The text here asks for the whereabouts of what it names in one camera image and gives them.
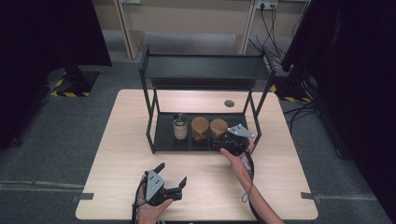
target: robotic hand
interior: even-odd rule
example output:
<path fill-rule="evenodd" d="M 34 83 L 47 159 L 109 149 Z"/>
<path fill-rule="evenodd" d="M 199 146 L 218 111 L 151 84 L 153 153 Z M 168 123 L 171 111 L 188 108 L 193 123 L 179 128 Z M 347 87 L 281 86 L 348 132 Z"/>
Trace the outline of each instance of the robotic hand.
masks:
<path fill-rule="evenodd" d="M 253 138 L 254 134 L 239 124 L 227 130 L 224 140 L 213 141 L 212 147 L 216 150 L 225 148 L 234 156 L 240 156 L 242 153 L 247 152 L 249 137 Z"/>
<path fill-rule="evenodd" d="M 165 163 L 161 163 L 154 170 L 146 171 L 146 189 L 144 191 L 146 203 L 151 206 L 157 206 L 168 199 L 174 201 L 181 200 L 181 191 L 186 186 L 187 177 L 178 184 L 177 188 L 165 189 L 163 185 L 165 180 L 158 173 L 165 167 Z"/>
<path fill-rule="evenodd" d="M 186 186 L 187 177 L 178 184 L 177 188 L 166 189 L 164 188 L 165 180 L 158 175 L 158 173 L 165 167 L 165 163 L 161 163 L 154 170 L 146 171 L 145 177 L 140 181 L 139 187 L 137 187 L 136 195 L 134 196 L 134 203 L 132 205 L 132 222 L 137 223 L 137 208 L 145 203 L 151 206 L 158 206 L 168 199 L 174 201 L 181 200 L 181 191 Z M 138 194 L 140 189 L 145 186 L 143 192 L 144 199 L 138 200 Z"/>

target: wooden table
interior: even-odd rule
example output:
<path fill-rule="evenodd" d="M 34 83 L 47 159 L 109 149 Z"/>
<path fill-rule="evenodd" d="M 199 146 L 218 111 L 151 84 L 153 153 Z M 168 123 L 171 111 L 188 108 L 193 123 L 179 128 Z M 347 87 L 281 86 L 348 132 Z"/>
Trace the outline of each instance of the wooden table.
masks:
<path fill-rule="evenodd" d="M 230 91 L 159 91 L 162 111 L 235 112 L 243 108 L 247 94 Z M 260 99 L 259 93 L 253 93 Z M 234 107 L 224 102 L 233 100 Z M 161 220 L 254 220 L 247 203 L 242 203 L 240 187 L 229 162 L 217 152 L 152 154 L 145 136 L 148 111 L 141 90 L 120 91 L 108 120 L 83 193 L 79 219 L 128 220 L 132 203 L 144 171 L 161 162 L 160 176 L 166 188 L 174 188 L 187 176 L 183 199 L 163 213 Z M 276 96 L 268 93 L 260 114 L 262 139 L 252 155 L 255 184 L 282 219 L 315 219 L 318 210 L 310 193 L 289 129 Z M 255 133 L 247 112 L 247 128 Z"/>

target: black tray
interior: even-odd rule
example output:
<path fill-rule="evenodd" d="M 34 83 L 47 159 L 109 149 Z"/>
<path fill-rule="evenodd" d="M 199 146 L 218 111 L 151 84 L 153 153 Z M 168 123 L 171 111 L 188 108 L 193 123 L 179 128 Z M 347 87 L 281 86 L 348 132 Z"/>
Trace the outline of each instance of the black tray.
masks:
<path fill-rule="evenodd" d="M 154 147 L 156 151 L 216 151 L 211 144 L 210 131 L 206 140 L 193 141 L 191 139 L 191 122 L 197 117 L 204 117 L 210 121 L 213 119 L 224 119 L 228 127 L 238 124 L 247 126 L 246 117 L 243 113 L 219 114 L 219 113 L 187 113 L 188 135 L 183 140 L 178 140 L 174 136 L 173 116 L 175 113 L 160 113 L 157 118 L 157 130 L 155 132 Z"/>

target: gray floor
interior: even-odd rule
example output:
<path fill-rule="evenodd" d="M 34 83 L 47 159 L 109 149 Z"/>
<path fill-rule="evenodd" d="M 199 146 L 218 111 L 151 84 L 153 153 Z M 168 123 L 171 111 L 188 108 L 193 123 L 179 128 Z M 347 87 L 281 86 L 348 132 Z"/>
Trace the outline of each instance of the gray floor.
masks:
<path fill-rule="evenodd" d="M 87 180 L 118 91 L 140 89 L 139 58 L 127 59 L 120 33 L 105 31 L 105 37 L 113 66 L 81 66 L 100 71 L 90 96 L 48 96 L 21 136 L 22 145 L 0 151 L 0 223 L 119 223 L 75 216 L 76 196 Z M 279 46 L 289 42 L 285 39 Z M 234 54 L 233 39 L 226 35 L 150 33 L 144 43 L 154 52 Z M 256 51 L 249 46 L 247 53 Z M 63 72 L 49 75 L 51 87 Z M 280 104 L 284 111 L 302 106 Z M 293 122 L 292 138 L 317 203 L 319 215 L 313 223 L 391 223 L 354 162 L 336 156 L 320 118 L 311 112 Z M 285 115 L 286 121 L 291 116 Z"/>

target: yellow black warning tape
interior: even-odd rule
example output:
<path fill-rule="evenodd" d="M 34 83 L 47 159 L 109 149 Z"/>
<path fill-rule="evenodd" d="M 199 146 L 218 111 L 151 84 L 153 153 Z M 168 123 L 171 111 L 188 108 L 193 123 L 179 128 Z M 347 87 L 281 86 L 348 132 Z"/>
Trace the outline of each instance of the yellow black warning tape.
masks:
<path fill-rule="evenodd" d="M 53 92 L 50 94 L 51 96 L 87 97 L 90 95 L 89 92 L 57 91 L 57 88 L 64 83 L 65 76 L 66 74 L 64 74 L 56 83 L 55 87 L 53 88 Z"/>
<path fill-rule="evenodd" d="M 51 96 L 66 96 L 66 97 L 87 97 L 89 92 L 70 92 L 70 91 L 53 91 Z"/>
<path fill-rule="evenodd" d="M 271 92 L 273 92 L 280 101 L 307 102 L 307 103 L 311 102 L 311 100 L 306 97 L 294 98 L 294 97 L 289 97 L 289 96 L 280 96 L 279 94 L 276 94 L 276 85 L 271 86 Z"/>

